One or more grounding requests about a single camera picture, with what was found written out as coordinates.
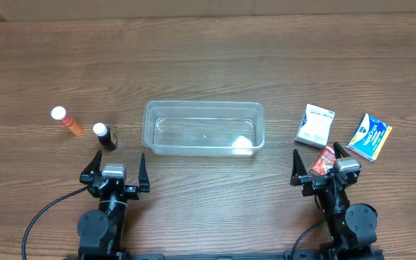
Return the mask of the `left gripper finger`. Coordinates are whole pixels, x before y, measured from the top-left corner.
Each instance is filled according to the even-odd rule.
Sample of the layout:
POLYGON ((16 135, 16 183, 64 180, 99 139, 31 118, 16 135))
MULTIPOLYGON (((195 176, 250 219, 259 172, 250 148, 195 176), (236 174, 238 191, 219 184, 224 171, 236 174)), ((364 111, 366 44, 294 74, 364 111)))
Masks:
POLYGON ((150 187, 150 180, 149 180, 148 175, 147 175, 146 161, 145 161, 144 153, 142 153, 141 159, 140 159, 138 181, 139 181, 139 187, 140 188, 149 188, 150 187))
POLYGON ((102 160, 102 151, 99 149, 95 154, 92 161, 88 164, 88 166, 82 171, 81 175, 91 175, 96 174, 100 171, 100 165, 102 160))

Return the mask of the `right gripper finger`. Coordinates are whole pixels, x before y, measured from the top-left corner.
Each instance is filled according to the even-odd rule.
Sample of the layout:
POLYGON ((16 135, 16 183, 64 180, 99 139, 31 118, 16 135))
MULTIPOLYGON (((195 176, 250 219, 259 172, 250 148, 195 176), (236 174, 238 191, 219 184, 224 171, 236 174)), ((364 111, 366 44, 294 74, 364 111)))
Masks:
POLYGON ((339 142, 334 142, 333 148, 336 159, 346 158, 350 156, 350 154, 341 146, 339 142))
POLYGON ((307 176, 308 171, 306 170, 306 167, 303 164, 303 161, 301 159, 301 156, 299 155, 299 152, 297 149, 293 150, 293 164, 292 164, 292 177, 301 177, 301 176, 307 176))

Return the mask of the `red medicine box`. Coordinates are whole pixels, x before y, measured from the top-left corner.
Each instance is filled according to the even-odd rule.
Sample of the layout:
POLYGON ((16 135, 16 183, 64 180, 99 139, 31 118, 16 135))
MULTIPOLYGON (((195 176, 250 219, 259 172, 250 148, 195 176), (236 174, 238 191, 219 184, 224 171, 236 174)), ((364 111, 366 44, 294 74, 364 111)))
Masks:
POLYGON ((335 160, 334 149, 330 146, 325 146, 312 164, 309 173, 316 176, 325 176, 333 168, 335 160))

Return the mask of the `blue VapoDrops box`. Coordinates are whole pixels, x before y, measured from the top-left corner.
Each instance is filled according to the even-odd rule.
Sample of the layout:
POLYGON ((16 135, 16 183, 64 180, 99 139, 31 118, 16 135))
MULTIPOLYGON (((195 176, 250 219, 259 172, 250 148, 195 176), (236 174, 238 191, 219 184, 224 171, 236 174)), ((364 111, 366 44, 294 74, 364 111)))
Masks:
POLYGON ((392 127, 366 113, 352 134, 346 148, 371 162, 375 161, 392 127))

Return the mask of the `white medicine box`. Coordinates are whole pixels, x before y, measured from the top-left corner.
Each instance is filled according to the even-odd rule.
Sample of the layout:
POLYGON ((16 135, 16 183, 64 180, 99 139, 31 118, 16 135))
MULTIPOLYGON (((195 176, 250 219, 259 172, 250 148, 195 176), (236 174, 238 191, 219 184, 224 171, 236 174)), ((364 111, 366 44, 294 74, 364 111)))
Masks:
POLYGON ((325 148, 335 112, 307 104, 301 117, 295 141, 319 149, 325 148))

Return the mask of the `dark bottle white cap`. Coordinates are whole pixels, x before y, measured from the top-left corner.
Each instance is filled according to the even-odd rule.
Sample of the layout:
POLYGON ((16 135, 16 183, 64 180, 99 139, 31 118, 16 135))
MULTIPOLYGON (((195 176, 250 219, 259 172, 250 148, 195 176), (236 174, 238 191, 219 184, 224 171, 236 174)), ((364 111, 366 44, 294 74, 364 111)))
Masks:
POLYGON ((99 122, 93 126, 93 132, 106 150, 114 151, 117 149, 118 139, 110 127, 99 122))

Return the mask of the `orange tube white cap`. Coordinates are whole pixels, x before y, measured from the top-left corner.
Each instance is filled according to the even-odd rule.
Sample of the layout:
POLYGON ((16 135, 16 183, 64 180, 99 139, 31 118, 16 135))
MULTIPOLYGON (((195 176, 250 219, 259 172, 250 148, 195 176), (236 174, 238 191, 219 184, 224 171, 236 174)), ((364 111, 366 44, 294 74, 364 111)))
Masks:
POLYGON ((62 106, 56 106, 51 110, 51 118, 60 122, 77 137, 84 135, 84 129, 68 114, 62 106))

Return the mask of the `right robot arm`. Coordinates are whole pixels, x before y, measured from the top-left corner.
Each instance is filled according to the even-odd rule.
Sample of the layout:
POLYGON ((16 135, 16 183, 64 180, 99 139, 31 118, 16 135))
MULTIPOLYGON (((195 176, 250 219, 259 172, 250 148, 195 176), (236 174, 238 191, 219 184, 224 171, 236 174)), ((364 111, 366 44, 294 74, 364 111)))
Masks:
POLYGON ((342 146, 333 144, 336 160, 325 175, 310 175, 299 152, 293 150, 290 184, 303 188, 302 195, 312 196, 323 213, 323 220, 310 226, 285 252, 286 259, 383 259, 383 251, 374 250, 377 241, 378 213, 369 204, 351 204, 345 189, 357 183, 361 165, 342 146), (299 250, 298 245, 311 231, 326 224, 331 241, 316 250, 299 250))

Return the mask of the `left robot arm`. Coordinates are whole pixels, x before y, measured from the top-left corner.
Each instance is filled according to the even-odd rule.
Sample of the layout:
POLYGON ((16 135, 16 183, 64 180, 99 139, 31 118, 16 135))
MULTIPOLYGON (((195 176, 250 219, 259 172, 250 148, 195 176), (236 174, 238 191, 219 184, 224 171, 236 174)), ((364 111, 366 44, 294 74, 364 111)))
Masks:
POLYGON ((109 163, 102 168, 101 159, 99 150, 79 177, 88 192, 99 199, 99 206, 84 213, 77 223, 78 258, 127 259, 129 254, 121 247, 127 201, 150 192, 145 156, 140 159, 137 186, 126 184, 125 165, 109 163))

